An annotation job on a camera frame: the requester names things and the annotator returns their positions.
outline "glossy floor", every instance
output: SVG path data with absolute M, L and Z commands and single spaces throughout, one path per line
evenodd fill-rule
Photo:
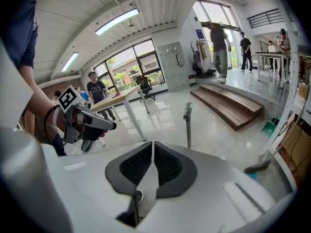
M 218 74 L 204 79 L 218 81 Z M 240 73 L 239 68 L 228 70 L 226 84 L 261 96 L 276 105 L 280 105 L 282 100 L 283 90 L 280 89 L 278 74 L 266 69 L 260 70 L 260 81 L 256 69 L 253 69 L 253 73 L 245 70 L 244 74 Z
M 143 103 L 139 100 L 131 102 L 138 123 L 147 137 L 147 141 L 187 146 L 186 123 L 183 120 L 184 106 L 193 103 L 191 114 L 191 148 L 196 151 L 212 154 L 226 159 L 235 167 L 243 170 L 258 162 L 259 149 L 264 146 L 267 138 L 260 130 L 265 124 L 258 118 L 241 130 L 233 131 L 216 113 L 189 93 L 189 89 L 174 93 L 156 95 L 156 101 L 147 100 L 150 114 L 146 113 Z M 141 137 L 131 122 L 123 105 L 116 107 L 122 121 L 114 131 L 104 137 L 103 147 L 95 141 L 89 152 L 109 151 L 121 146 L 141 142 Z M 67 154 L 82 154 L 81 142 L 74 145 L 66 144 Z M 277 170 L 271 166 L 258 181 L 262 183 L 276 200 L 288 193 L 288 184 Z

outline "standing desk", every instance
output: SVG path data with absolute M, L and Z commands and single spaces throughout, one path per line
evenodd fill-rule
M 289 75 L 288 75 L 288 66 L 289 66 L 289 58 L 287 56 L 285 56 L 283 53 L 277 53 L 277 52 L 256 52 L 257 57 L 258 57 L 258 81 L 260 81 L 260 64 L 259 64 L 259 56 L 262 57 L 269 57 L 269 58 L 275 58 L 275 59 L 280 59 L 281 60 L 281 84 L 280 84 L 280 88 L 283 89 L 283 85 L 284 85 L 284 71 L 283 71 L 283 66 L 284 66 L 284 58 L 287 58 L 287 65 L 285 67 L 285 73 L 286 73 L 286 78 L 288 79 Z
M 148 107 L 147 107 L 147 103 L 146 103 L 146 100 L 145 100 L 144 95 L 142 93 L 140 85 L 131 87 L 131 88 L 126 89 L 124 91 L 121 91 L 120 95 L 115 97 L 115 98 L 107 97 L 104 100 L 100 101 L 99 103 L 96 103 L 96 104 L 92 105 L 91 109 L 90 109 L 91 113 L 96 113 L 96 112 L 99 112 L 99 111 L 102 111 L 102 110 L 104 110 L 106 108 L 111 107 L 112 110 L 114 111 L 117 119 L 119 121 L 121 121 L 121 118 L 119 117 L 119 115 L 118 115 L 114 105 L 122 102 L 124 104 L 125 108 L 126 108 L 127 113 L 129 114 L 129 116 L 130 116 L 130 118 L 131 118 L 131 120 L 132 120 L 132 122 L 133 122 L 133 124 L 134 124 L 134 126 L 135 126 L 135 128 L 137 130 L 137 132 L 139 133 L 140 137 L 142 138 L 143 141 L 146 141 L 147 138 L 144 135 L 144 133 L 142 132 L 142 130 L 141 130 L 141 128 L 140 128 L 140 126 L 139 126 L 139 124 L 137 122 L 136 116 L 135 116 L 135 114 L 134 114 L 134 112 L 132 110 L 132 107 L 131 107 L 131 105 L 130 105 L 130 103 L 128 101 L 128 97 L 132 93 L 137 92 L 137 91 L 139 91 L 141 99 L 142 99 L 142 101 L 143 101 L 143 103 L 145 105 L 146 111 L 147 111 L 147 113 L 149 113 L 149 110 L 148 110 Z

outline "wooden stair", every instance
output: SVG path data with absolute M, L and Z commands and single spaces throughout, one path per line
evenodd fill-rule
M 217 113 L 235 131 L 258 118 L 263 108 L 240 94 L 211 84 L 200 85 L 199 89 L 190 93 Z

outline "black t-shirt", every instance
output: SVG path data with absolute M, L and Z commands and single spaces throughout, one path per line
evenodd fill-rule
M 210 31 L 210 39 L 213 43 L 214 52 L 226 50 L 225 39 L 227 37 L 228 35 L 224 32 L 223 28 L 215 27 Z
M 105 99 L 104 91 L 105 86 L 103 82 L 97 80 L 96 83 L 88 82 L 87 85 L 87 91 L 92 95 L 95 103 L 98 103 Z
M 35 4 L 36 0 L 18 1 L 18 5 L 13 4 L 14 9 L 5 15 L 4 22 L 1 22 L 0 32 L 3 44 L 17 68 L 20 65 L 34 67 L 35 44 L 38 35 Z
M 242 47 L 242 50 L 245 51 L 248 47 L 248 45 L 250 45 L 251 42 L 249 41 L 249 39 L 244 38 L 241 43 L 240 46 Z M 247 51 L 247 54 L 251 54 L 251 48 L 249 48 L 249 50 Z

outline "pegboard panel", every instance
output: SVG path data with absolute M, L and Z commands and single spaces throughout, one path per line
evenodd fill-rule
M 159 46 L 157 47 L 157 51 L 168 90 L 172 92 L 189 88 L 190 83 L 187 70 L 184 66 L 185 61 L 180 42 Z M 178 65 L 176 55 L 180 60 L 180 66 Z

